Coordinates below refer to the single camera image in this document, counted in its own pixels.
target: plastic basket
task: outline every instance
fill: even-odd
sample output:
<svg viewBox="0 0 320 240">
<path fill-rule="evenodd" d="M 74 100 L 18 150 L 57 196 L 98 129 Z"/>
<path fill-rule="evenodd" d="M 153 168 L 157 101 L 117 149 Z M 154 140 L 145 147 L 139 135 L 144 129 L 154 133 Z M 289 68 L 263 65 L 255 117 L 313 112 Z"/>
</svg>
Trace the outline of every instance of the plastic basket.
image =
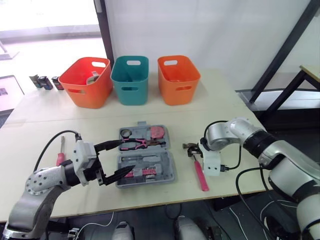
<svg viewBox="0 0 320 240">
<path fill-rule="evenodd" d="M 145 56 L 120 56 L 111 79 L 123 105 L 143 105 L 148 99 L 149 60 Z"/>
<path fill-rule="evenodd" d="M 104 105 L 113 89 L 110 73 L 108 59 L 83 57 L 59 77 L 59 82 L 77 106 L 98 109 Z M 87 84 L 88 78 L 95 75 L 99 77 Z"/>
<path fill-rule="evenodd" d="M 191 60 L 182 55 L 158 59 L 158 84 L 168 105 L 191 102 L 201 75 Z"/>
</svg>

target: black cable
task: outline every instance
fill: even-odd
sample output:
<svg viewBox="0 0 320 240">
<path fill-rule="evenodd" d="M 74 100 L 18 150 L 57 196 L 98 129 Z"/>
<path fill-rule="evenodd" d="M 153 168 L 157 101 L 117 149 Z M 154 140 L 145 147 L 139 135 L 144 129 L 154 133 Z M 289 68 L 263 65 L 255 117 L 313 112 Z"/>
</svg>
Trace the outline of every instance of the black cable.
<svg viewBox="0 0 320 240">
<path fill-rule="evenodd" d="M 178 212 L 177 216 L 175 216 L 175 217 L 170 217 L 168 214 L 168 205 L 164 206 L 164 214 L 170 220 L 176 220 L 181 215 L 181 212 L 182 212 L 182 204 L 181 203 L 179 204 L 179 212 Z"/>
<path fill-rule="evenodd" d="M 262 180 L 263 186 L 264 186 L 265 191 L 268 194 L 269 198 L 271 200 L 273 200 L 274 203 L 295 223 L 296 219 L 291 214 L 291 212 L 289 212 L 286 208 L 284 208 L 284 206 L 281 205 L 281 203 L 278 201 L 278 199 L 274 198 L 274 196 L 272 196 L 272 194 L 270 193 L 270 190 L 268 189 L 268 186 L 267 186 L 266 181 L 265 181 L 264 171 L 263 171 L 263 169 L 261 167 L 260 167 L 260 175 L 261 175 L 261 180 Z"/>
<path fill-rule="evenodd" d="M 220 120 L 220 121 L 214 121 L 212 123 L 210 123 L 208 126 L 206 126 L 206 128 L 204 129 L 204 134 L 203 134 L 203 137 L 206 138 L 206 133 L 207 133 L 207 130 L 208 128 L 213 125 L 213 124 L 217 124 L 217 123 L 226 123 L 228 121 L 225 121 L 225 120 Z"/>
<path fill-rule="evenodd" d="M 45 240 L 49 240 L 48 228 L 45 229 Z"/>
<path fill-rule="evenodd" d="M 227 231 L 221 226 L 221 224 L 217 221 L 217 219 L 215 218 L 214 214 L 212 213 L 211 209 L 210 209 L 210 206 L 207 204 L 206 201 L 204 201 L 204 204 L 206 204 L 206 207 L 208 208 L 209 210 L 209 214 L 210 216 L 212 217 L 212 219 L 216 222 L 216 224 L 222 229 L 222 231 L 224 231 L 225 235 L 227 235 L 227 237 L 231 239 L 231 237 L 229 236 L 229 234 L 227 233 Z"/>
<path fill-rule="evenodd" d="M 269 237 L 271 239 L 275 239 L 275 237 L 271 234 L 271 232 L 268 230 L 268 228 L 260 221 L 260 219 L 255 215 L 255 213 L 252 211 L 252 209 L 249 207 L 249 205 L 247 204 L 244 196 L 242 195 L 240 188 L 239 188 L 239 178 L 242 174 L 246 173 L 246 172 L 250 172 L 250 171 L 254 171 L 254 170 L 259 170 L 260 167 L 254 167 L 254 168 L 249 168 L 246 170 L 241 171 L 235 179 L 235 187 L 236 190 L 239 194 L 239 197 L 241 199 L 241 201 L 243 202 L 243 204 L 245 205 L 245 207 L 248 209 L 249 213 L 253 216 L 253 218 L 257 221 L 257 223 L 259 223 L 259 225 L 265 230 L 265 232 L 269 235 Z"/>
<path fill-rule="evenodd" d="M 240 166 L 240 162 L 241 162 L 241 145 L 239 144 L 239 160 L 238 160 L 238 163 L 237 165 L 233 166 L 233 167 L 229 167 L 229 170 L 232 170 L 232 169 L 236 169 L 237 167 Z"/>
<path fill-rule="evenodd" d="M 48 143 L 45 145 L 45 147 L 43 148 L 42 152 L 40 153 L 40 156 L 38 157 L 38 160 L 35 163 L 34 169 L 33 171 L 37 171 L 39 163 L 43 157 L 43 155 L 45 154 L 45 151 L 47 150 L 47 148 L 49 147 L 49 145 L 53 142 L 53 140 L 55 140 L 59 135 L 64 134 L 64 133 L 74 133 L 75 134 L 75 138 L 77 139 L 81 139 L 80 134 L 76 131 L 73 130 L 64 130 L 61 132 L 58 132 L 56 135 L 54 135 L 49 141 Z"/>
</svg>

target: pink pliers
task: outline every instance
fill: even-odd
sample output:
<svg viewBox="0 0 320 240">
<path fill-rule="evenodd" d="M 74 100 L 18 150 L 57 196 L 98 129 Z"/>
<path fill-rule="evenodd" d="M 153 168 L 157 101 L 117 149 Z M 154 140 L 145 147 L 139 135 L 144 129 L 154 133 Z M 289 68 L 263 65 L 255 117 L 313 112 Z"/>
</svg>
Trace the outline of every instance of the pink pliers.
<svg viewBox="0 0 320 240">
<path fill-rule="evenodd" d="M 162 145 L 166 142 L 161 142 L 157 140 L 146 140 L 145 138 L 125 138 L 122 139 L 122 143 L 139 143 L 139 145 L 134 147 L 121 147 L 121 151 L 130 151 L 130 150 L 137 150 L 137 149 L 146 149 L 148 146 L 155 146 L 155 145 Z"/>
</svg>

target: gray tool case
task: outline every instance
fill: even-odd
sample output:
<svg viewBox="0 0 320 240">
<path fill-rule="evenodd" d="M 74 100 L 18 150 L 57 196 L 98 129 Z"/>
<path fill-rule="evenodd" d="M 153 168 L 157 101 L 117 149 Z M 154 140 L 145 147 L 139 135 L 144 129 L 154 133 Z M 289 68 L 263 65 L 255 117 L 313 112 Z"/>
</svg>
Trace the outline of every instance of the gray tool case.
<svg viewBox="0 0 320 240">
<path fill-rule="evenodd" d="M 164 184 L 175 180 L 175 165 L 168 148 L 169 134 L 164 125 L 147 125 L 145 121 L 138 122 L 138 126 L 123 127 L 119 130 L 119 139 L 123 130 L 129 130 L 131 139 L 151 140 L 152 127 L 164 129 L 163 138 L 157 138 L 161 145 L 151 145 L 145 149 L 122 150 L 123 148 L 134 148 L 139 145 L 136 142 L 126 142 L 118 147 L 121 153 L 117 160 L 117 169 L 135 165 L 134 169 L 125 177 L 115 183 L 118 188 L 128 188 L 145 184 Z"/>
</svg>

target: teal basket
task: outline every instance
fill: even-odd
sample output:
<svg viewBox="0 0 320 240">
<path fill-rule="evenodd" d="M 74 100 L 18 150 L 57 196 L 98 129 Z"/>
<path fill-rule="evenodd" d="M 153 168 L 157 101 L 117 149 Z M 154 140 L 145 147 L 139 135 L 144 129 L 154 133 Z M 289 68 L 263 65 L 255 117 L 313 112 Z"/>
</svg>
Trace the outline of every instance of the teal basket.
<svg viewBox="0 0 320 240">
<path fill-rule="evenodd" d="M 143 105 L 148 99 L 149 60 L 145 56 L 120 56 L 111 79 L 123 105 Z"/>
</svg>

